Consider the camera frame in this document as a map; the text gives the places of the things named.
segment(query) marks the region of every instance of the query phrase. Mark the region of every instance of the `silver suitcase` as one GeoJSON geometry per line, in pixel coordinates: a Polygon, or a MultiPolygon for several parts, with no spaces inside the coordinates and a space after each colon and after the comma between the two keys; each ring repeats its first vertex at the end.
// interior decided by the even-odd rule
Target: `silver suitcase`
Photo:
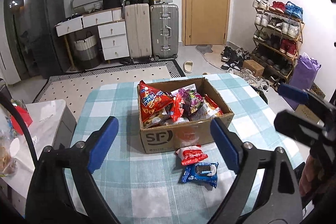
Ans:
{"type": "Polygon", "coordinates": [[[151,57],[151,25],[148,4],[133,4],[125,6],[125,23],[128,49],[133,58],[151,57]]]}
{"type": "Polygon", "coordinates": [[[150,7],[152,50],[159,57],[177,58],[179,50],[179,8],[175,4],[158,4],[150,7]]]}

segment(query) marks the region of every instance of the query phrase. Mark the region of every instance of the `beige suitcase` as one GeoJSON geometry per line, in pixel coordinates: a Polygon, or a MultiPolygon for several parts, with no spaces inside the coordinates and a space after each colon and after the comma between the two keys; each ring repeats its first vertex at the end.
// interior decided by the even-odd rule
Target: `beige suitcase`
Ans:
{"type": "Polygon", "coordinates": [[[152,57],[151,24],[148,4],[125,6],[125,23],[131,63],[133,58],[152,57]]]}

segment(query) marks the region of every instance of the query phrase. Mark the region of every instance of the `blue gripper pad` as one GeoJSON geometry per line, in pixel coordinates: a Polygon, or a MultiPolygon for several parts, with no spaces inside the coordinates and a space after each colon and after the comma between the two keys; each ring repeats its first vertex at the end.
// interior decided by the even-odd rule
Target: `blue gripper pad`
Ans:
{"type": "Polygon", "coordinates": [[[281,84],[278,87],[278,93],[282,97],[286,97],[302,105],[305,105],[306,103],[308,103],[308,100],[309,100],[307,92],[305,92],[304,90],[295,88],[288,84],[281,84]]]}
{"type": "Polygon", "coordinates": [[[115,117],[109,117],[99,131],[102,131],[96,145],[90,151],[88,171],[93,174],[97,169],[100,169],[103,161],[116,137],[119,130],[119,122],[115,117]]]}
{"type": "Polygon", "coordinates": [[[240,160],[239,153],[231,143],[230,139],[222,129],[217,119],[213,119],[210,124],[210,133],[214,139],[219,152],[221,153],[225,164],[229,170],[239,173],[240,160]]]}

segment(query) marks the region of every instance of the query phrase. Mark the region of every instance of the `refrigerator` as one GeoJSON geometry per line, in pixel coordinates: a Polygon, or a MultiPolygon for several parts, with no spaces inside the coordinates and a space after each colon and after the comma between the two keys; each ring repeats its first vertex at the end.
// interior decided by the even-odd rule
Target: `refrigerator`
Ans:
{"type": "Polygon", "coordinates": [[[55,25],[65,20],[63,0],[24,0],[27,37],[41,75],[62,75],[70,67],[63,37],[55,25]]]}

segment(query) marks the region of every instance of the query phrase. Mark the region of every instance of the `desk leg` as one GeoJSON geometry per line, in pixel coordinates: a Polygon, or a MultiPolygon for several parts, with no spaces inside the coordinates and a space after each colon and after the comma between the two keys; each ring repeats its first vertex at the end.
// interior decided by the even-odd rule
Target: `desk leg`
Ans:
{"type": "Polygon", "coordinates": [[[75,71],[75,70],[76,70],[76,67],[75,67],[74,61],[73,61],[73,59],[72,59],[72,55],[71,55],[71,51],[70,51],[70,47],[69,47],[69,43],[68,43],[68,39],[67,39],[67,35],[65,34],[63,37],[64,37],[65,46],[66,46],[66,48],[67,48],[68,56],[69,56],[70,63],[71,63],[70,71],[75,71]]]}

